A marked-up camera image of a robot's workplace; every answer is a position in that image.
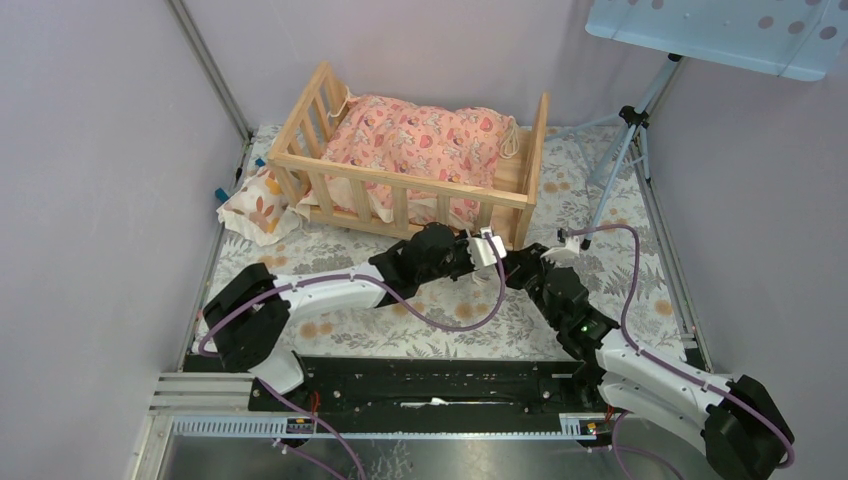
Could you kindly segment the pink patterned bed cushion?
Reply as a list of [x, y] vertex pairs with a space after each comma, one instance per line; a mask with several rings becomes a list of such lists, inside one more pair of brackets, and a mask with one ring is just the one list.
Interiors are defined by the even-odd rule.
[[[348, 96], [345, 106], [348, 113], [322, 160], [490, 189], [498, 161], [519, 153], [514, 117], [489, 108], [450, 111], [371, 94]], [[349, 180], [325, 178], [334, 207], [355, 213]], [[391, 187], [363, 182], [371, 214], [383, 222], [393, 222]], [[423, 225], [437, 220], [437, 194], [410, 189], [407, 199], [411, 223]], [[470, 229], [479, 210], [476, 200], [453, 198], [447, 223], [456, 229]]]

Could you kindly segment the wooden pet bed frame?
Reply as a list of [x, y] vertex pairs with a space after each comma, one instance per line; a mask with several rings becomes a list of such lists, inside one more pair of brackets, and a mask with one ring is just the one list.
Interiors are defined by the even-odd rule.
[[422, 228], [408, 217], [409, 192], [434, 195], [441, 223], [448, 221], [451, 201], [472, 200], [480, 207], [474, 231], [493, 227], [507, 248], [524, 247], [538, 199], [549, 94], [541, 95], [531, 129], [518, 131], [517, 154], [498, 161], [493, 185], [484, 189], [324, 160], [340, 123], [329, 114], [347, 114], [345, 92], [331, 65], [320, 63], [272, 144], [267, 162], [291, 206], [312, 194], [314, 222], [408, 239]]

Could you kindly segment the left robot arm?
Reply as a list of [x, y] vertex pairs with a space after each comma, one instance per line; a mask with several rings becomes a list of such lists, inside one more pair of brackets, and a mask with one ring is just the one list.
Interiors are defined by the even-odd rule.
[[456, 281], [490, 266], [505, 279], [508, 254], [490, 228], [472, 235], [431, 222], [410, 239], [347, 269], [283, 276], [255, 263], [202, 309], [208, 331], [197, 350], [218, 358], [227, 372], [246, 373], [271, 357], [291, 320], [337, 310], [407, 306], [427, 283]]

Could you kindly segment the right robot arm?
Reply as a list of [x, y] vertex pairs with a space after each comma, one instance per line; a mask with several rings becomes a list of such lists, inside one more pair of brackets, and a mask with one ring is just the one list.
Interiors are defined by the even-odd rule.
[[794, 435], [767, 389], [743, 375], [729, 380], [635, 339], [626, 321], [604, 315], [570, 267], [534, 244], [502, 256], [508, 287], [527, 294], [563, 350], [581, 362], [575, 402], [633, 413], [702, 453], [723, 479], [767, 479], [790, 467]]

